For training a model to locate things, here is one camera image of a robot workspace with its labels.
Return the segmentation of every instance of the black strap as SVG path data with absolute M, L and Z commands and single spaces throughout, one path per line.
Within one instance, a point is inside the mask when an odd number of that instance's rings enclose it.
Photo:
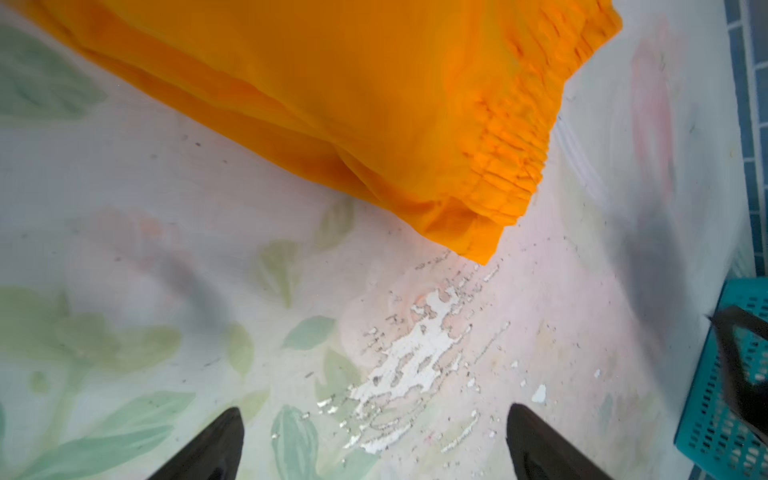
M 149 480 L 235 480 L 244 435 L 240 410 L 227 409 Z
M 611 480 L 568 440 L 519 403 L 509 409 L 507 446 L 519 480 Z
M 750 427 L 760 441 L 768 444 L 768 382 L 753 384 L 744 371 L 734 330 L 749 330 L 768 340 L 768 323 L 752 313 L 729 306 L 712 317 L 712 327 L 722 360 L 723 397 L 734 415 Z

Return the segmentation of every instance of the peeling paint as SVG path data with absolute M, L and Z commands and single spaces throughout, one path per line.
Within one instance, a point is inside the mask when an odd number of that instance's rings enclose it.
M 490 272 L 488 275 L 486 275 L 486 276 L 482 277 L 482 281 L 484 281 L 484 282 L 488 282 L 488 281 L 489 281 L 491 278 L 493 278 L 493 276 L 494 276 L 496 273 L 498 273 L 498 269 L 499 269 L 499 268 L 501 268 L 501 265 L 500 265 L 500 264 L 498 264 L 498 263 L 496 263 L 496 268 L 494 268 L 493 270 L 491 270 L 491 272 Z
M 475 427 L 475 424 L 477 424 L 477 422 L 480 420 L 480 414 L 478 413 L 477 410 L 472 411 L 472 418 L 473 418 L 472 423 L 470 423 L 467 426 L 467 428 L 464 429 L 461 435 L 459 435 L 458 437 L 453 439 L 449 444 L 443 447 L 440 450 L 440 453 L 450 452 L 451 450 L 455 449 L 458 446 L 458 444 L 460 444 L 461 442 L 464 442 L 464 439 L 466 439 L 469 436 L 469 434 L 472 433 L 472 429 Z
M 504 331 L 506 331 L 506 329 L 508 329 L 510 325 L 511 325 L 511 322 L 505 322 L 504 325 L 502 325 L 501 329 L 499 329 L 498 332 L 493 334 L 493 337 L 491 337 L 491 339 L 488 341 L 488 343 L 485 344 L 485 346 L 483 347 L 483 349 L 480 352 L 480 354 L 477 355 L 477 357 L 475 357 L 475 361 L 472 363 L 473 365 L 477 365 L 477 362 L 485 355 L 486 352 L 488 352 L 488 349 L 491 348 L 491 345 L 493 345 L 493 343 L 496 341 L 496 339 L 498 339 L 499 336 L 502 333 L 504 333 Z
M 389 447 L 391 444 L 400 440 L 400 437 L 405 435 L 405 433 L 409 431 L 411 427 L 413 427 L 413 424 L 409 423 L 408 425 L 400 429 L 393 430 L 387 435 L 382 435 L 378 438 L 370 440 L 369 442 L 363 443 L 360 446 L 360 448 L 362 448 L 363 450 L 365 450 L 367 453 L 371 455 L 375 455 L 381 452 L 382 450 L 386 449 L 387 447 Z
M 452 372 L 457 371 L 458 370 L 458 363 L 461 362 L 461 361 L 462 361 L 462 354 L 459 353 L 456 356 L 456 358 L 453 360 L 453 362 L 451 363 L 451 366 L 449 367 L 449 370 L 451 370 Z
M 378 425 L 378 426 L 376 426 L 376 428 L 379 429 L 379 430 L 388 429 L 389 427 L 397 425 L 398 423 L 400 423 L 400 419 L 394 419 L 391 422 L 387 422 L 387 423 L 383 423 L 381 425 Z
M 371 399 L 389 395 L 387 402 L 391 402 L 416 387 L 427 392 L 442 374 L 441 370 L 435 369 L 435 365 L 463 337 L 453 339 L 442 327 L 443 320 L 460 302 L 452 286 L 446 288 L 445 293 L 449 296 L 445 302 L 440 299 L 439 290 L 434 290 L 427 295 L 424 306 L 411 307 L 422 318 L 407 335 L 393 341 L 382 352 L 386 359 L 368 375 L 366 382 L 349 393 L 351 399 L 359 401 L 355 408 L 358 417 L 363 417 L 363 408 Z M 404 359 L 407 361 L 399 368 Z
M 357 445 L 357 442 L 360 441 L 360 437 L 362 436 L 362 433 L 358 433 L 357 435 L 352 435 L 349 437 L 349 441 L 343 446 L 344 449 L 350 449 L 353 446 Z
M 533 403 L 544 403 L 547 401 L 547 386 L 539 385 L 536 389 L 536 393 L 531 397 Z

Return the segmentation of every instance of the plastic basket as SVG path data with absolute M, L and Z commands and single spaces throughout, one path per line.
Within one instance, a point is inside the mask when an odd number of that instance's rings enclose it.
M 728 281 L 717 309 L 732 305 L 768 322 L 768 278 Z M 749 380 L 763 381 L 768 376 L 768 342 L 743 329 L 737 329 L 735 337 Z M 723 400 L 720 356 L 711 328 L 674 443 L 717 480 L 768 480 L 768 449 Z

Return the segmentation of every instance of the orange fabric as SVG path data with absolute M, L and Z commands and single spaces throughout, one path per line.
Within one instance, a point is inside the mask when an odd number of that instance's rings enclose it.
M 148 94 L 486 263 L 611 0 L 14 0 Z

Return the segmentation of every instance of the blue tile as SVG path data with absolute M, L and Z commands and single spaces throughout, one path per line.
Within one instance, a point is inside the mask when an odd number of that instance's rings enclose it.
M 760 121 L 768 121 L 768 68 L 755 71 L 757 79 L 757 111 Z
M 741 16 L 739 0 L 725 0 L 725 21 L 735 22 Z
M 760 229 L 760 214 L 750 214 L 750 223 L 752 224 L 752 247 L 755 253 L 763 252 L 762 230 Z
M 750 4 L 750 25 L 755 63 L 768 61 L 768 2 L 766 0 L 748 0 Z
M 757 172 L 755 162 L 744 162 L 744 180 L 746 181 L 746 204 L 750 210 L 760 209 L 760 200 L 757 196 Z
M 701 476 L 701 468 L 699 468 L 699 465 L 694 465 L 694 469 L 690 471 L 690 476 L 688 477 L 688 480 L 699 480 L 699 477 Z
M 763 147 L 763 186 L 768 187 L 768 127 L 760 128 L 760 145 Z
M 741 129 L 741 154 L 744 157 L 754 157 L 750 91 L 746 86 L 746 55 L 741 27 L 729 31 L 728 35 L 730 36 L 730 60 L 733 63 L 733 83 L 736 84 L 736 104 L 739 113 L 739 128 Z
M 755 255 L 755 273 L 757 276 L 766 275 L 766 264 L 762 255 Z

